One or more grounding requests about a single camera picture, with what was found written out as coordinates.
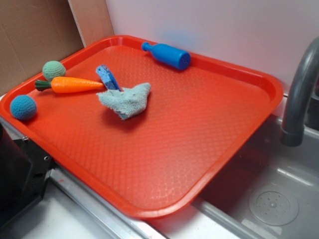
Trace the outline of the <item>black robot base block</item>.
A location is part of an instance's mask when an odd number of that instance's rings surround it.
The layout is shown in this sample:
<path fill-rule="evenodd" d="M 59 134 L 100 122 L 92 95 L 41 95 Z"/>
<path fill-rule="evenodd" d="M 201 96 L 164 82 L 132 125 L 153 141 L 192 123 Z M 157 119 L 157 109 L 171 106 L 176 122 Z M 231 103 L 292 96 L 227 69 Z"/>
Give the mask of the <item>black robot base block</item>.
<path fill-rule="evenodd" d="M 51 155 L 33 140 L 12 139 L 0 127 L 1 227 L 43 199 L 51 168 Z"/>

